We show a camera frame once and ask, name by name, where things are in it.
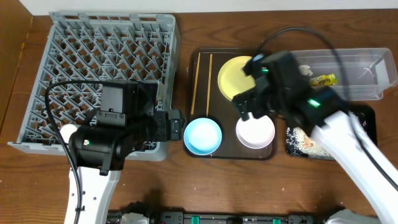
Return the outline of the white pink bowl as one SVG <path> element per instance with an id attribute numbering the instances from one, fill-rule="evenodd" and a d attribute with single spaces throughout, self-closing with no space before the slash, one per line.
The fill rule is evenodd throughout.
<path id="1" fill-rule="evenodd" d="M 242 118 L 236 123 L 236 135 L 238 140 L 251 149 L 262 149 L 267 147 L 275 137 L 275 125 L 269 116 L 259 119 L 249 113 L 249 119 Z"/>

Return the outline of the white tissue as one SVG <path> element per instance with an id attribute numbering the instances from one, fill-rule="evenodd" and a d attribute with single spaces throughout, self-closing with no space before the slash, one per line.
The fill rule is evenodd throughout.
<path id="1" fill-rule="evenodd" d="M 311 66 L 309 66 L 309 65 L 300 65 L 298 67 L 298 69 L 299 69 L 299 72 L 302 75 L 309 76 L 309 77 L 311 77 L 313 75 L 313 72 L 311 70 Z"/>

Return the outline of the green snack wrapper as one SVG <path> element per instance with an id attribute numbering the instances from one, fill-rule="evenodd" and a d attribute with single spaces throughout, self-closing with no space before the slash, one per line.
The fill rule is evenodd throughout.
<path id="1" fill-rule="evenodd" d="M 319 77 L 310 79 L 311 86 L 331 86 L 337 84 L 338 84 L 338 79 L 334 73 L 331 73 L 329 75 L 321 75 Z"/>

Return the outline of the white cup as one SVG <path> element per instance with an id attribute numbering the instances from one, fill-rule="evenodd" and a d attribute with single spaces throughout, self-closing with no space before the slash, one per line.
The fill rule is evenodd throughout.
<path id="1" fill-rule="evenodd" d="M 75 133 L 79 127 L 79 124 L 65 124 L 61 127 L 60 134 L 66 144 L 69 143 L 71 135 Z"/>

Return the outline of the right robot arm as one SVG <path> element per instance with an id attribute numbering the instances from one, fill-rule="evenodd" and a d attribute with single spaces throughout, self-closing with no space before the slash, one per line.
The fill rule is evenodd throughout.
<path id="1" fill-rule="evenodd" d="M 397 223 L 397 169 L 379 150 L 347 101 L 330 87 L 313 88 L 289 51 L 250 58 L 243 67 L 254 87 L 233 97 L 242 120 L 270 113 L 299 127 L 345 170 L 381 223 Z"/>

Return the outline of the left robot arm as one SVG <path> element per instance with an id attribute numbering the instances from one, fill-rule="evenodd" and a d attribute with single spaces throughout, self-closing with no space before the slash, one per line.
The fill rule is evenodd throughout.
<path id="1" fill-rule="evenodd" d="M 156 111 L 156 90 L 155 83 L 103 83 L 96 125 L 81 125 L 68 139 L 79 179 L 70 179 L 65 223 L 105 223 L 125 158 L 147 141 L 181 140 L 183 115 Z"/>

